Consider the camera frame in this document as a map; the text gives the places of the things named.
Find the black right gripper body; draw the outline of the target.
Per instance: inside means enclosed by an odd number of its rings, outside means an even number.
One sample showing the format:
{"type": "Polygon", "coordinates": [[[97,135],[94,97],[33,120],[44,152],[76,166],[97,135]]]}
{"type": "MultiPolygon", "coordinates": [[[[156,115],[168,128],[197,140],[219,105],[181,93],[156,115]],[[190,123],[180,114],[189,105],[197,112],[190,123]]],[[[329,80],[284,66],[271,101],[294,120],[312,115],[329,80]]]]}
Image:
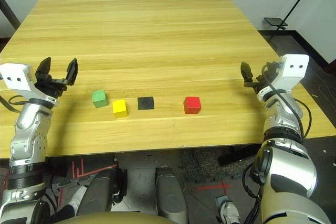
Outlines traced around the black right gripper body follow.
{"type": "Polygon", "coordinates": [[[262,89],[267,86],[269,86],[269,84],[264,76],[258,76],[256,82],[254,82],[252,78],[244,79],[244,87],[253,88],[256,94],[258,94],[262,89]]]}

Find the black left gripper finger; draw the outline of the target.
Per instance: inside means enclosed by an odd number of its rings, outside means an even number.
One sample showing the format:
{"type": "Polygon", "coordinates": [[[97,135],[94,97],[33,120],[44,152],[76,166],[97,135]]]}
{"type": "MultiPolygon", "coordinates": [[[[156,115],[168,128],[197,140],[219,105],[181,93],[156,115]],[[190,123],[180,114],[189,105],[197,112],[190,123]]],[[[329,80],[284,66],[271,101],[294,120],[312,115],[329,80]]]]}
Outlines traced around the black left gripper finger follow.
{"type": "Polygon", "coordinates": [[[67,75],[63,79],[63,84],[66,86],[72,86],[75,84],[76,77],[78,74],[78,62],[77,59],[74,58],[68,65],[67,75]]]}
{"type": "Polygon", "coordinates": [[[51,58],[47,57],[42,60],[35,72],[35,76],[49,74],[50,71],[51,58]]]}

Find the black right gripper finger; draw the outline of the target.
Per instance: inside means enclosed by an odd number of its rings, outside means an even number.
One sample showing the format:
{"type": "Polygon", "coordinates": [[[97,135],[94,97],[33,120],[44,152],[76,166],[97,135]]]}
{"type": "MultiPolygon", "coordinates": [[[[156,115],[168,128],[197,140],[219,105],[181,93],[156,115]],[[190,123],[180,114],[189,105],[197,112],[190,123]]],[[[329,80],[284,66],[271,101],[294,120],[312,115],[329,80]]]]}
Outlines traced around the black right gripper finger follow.
{"type": "Polygon", "coordinates": [[[261,70],[262,75],[267,80],[274,80],[278,76],[278,68],[279,63],[278,62],[267,62],[261,70]]]}
{"type": "Polygon", "coordinates": [[[240,65],[240,72],[244,80],[245,87],[253,86],[253,74],[251,72],[250,65],[246,62],[242,62],[240,65]]]}

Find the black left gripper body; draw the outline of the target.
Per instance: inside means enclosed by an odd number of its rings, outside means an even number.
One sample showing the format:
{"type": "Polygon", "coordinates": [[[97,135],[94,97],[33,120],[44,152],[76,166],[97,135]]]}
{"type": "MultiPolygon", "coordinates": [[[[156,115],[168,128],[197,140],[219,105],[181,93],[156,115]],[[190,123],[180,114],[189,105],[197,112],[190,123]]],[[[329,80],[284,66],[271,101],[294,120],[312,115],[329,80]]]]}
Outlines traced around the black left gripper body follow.
{"type": "Polygon", "coordinates": [[[53,79],[49,74],[35,74],[35,76],[37,79],[35,87],[48,96],[57,99],[67,90],[66,79],[53,79]]]}

